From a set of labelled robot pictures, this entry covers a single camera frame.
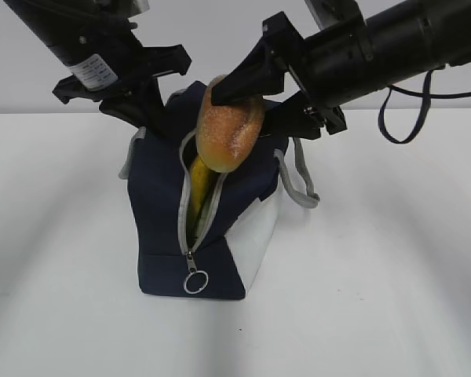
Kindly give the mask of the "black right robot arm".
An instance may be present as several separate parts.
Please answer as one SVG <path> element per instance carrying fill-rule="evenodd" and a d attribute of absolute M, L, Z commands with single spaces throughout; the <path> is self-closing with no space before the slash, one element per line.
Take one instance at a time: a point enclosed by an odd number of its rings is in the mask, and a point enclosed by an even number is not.
<path fill-rule="evenodd" d="M 215 105 L 298 92 L 269 110 L 263 131 L 309 140 L 347 127 L 341 106 L 424 72 L 471 63 L 471 1 L 405 1 L 364 18 L 354 1 L 310 1 L 305 38 L 285 13 L 262 24 L 243 62 L 212 90 Z"/>

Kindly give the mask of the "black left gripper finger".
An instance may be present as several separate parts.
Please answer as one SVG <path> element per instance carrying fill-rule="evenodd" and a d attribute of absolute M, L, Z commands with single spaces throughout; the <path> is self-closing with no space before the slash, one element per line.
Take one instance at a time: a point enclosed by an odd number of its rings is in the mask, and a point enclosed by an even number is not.
<path fill-rule="evenodd" d="M 99 110 L 136 128 L 145 127 L 160 137 L 166 136 L 162 124 L 166 111 L 157 79 L 146 79 L 116 97 L 102 100 Z"/>

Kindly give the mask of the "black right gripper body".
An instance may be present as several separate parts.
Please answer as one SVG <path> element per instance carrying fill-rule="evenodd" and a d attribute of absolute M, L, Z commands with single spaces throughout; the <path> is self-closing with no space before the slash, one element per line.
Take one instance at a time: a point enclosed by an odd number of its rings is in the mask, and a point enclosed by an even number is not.
<path fill-rule="evenodd" d="M 345 117 L 339 107 L 328 108 L 319 98 L 317 79 L 312 73 L 310 48 L 305 39 L 290 22 L 285 13 L 279 12 L 262 22 L 262 37 L 274 51 L 276 63 L 290 74 L 301 91 L 323 117 L 323 127 L 330 135 L 345 130 Z"/>

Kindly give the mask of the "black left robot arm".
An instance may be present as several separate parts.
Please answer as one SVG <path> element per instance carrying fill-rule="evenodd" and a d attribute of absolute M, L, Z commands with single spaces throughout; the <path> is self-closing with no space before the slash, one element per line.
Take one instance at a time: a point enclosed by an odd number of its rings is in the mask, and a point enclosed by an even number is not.
<path fill-rule="evenodd" d="M 70 71 L 53 89 L 63 104 L 91 100 L 100 112 L 166 137 L 158 79 L 185 75 L 192 63 L 182 45 L 146 47 L 131 17 L 147 1 L 8 1 L 7 6 Z"/>

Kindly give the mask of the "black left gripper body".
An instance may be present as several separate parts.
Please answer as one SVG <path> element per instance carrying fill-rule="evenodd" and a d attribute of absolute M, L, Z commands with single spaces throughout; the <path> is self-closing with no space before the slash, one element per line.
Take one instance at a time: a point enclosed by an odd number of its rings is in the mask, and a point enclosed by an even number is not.
<path fill-rule="evenodd" d="M 101 102 L 141 94 L 157 78 L 185 75 L 192 63 L 182 45 L 145 47 L 133 33 L 137 25 L 124 16 L 102 12 L 95 21 L 62 35 L 56 55 L 71 75 L 60 80 L 53 94 L 64 104 L 75 98 Z"/>

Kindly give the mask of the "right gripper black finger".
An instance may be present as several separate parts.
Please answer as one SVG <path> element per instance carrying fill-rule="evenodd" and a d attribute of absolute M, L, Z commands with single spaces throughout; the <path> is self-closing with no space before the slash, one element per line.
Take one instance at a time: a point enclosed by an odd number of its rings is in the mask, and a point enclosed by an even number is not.
<path fill-rule="evenodd" d="M 252 96 L 284 91 L 285 71 L 276 63 L 274 51 L 261 38 L 246 58 L 211 91 L 213 105 L 228 105 Z"/>
<path fill-rule="evenodd" d="M 298 91 L 283 103 L 266 111 L 261 135 L 319 139 L 322 127 L 321 113 Z"/>

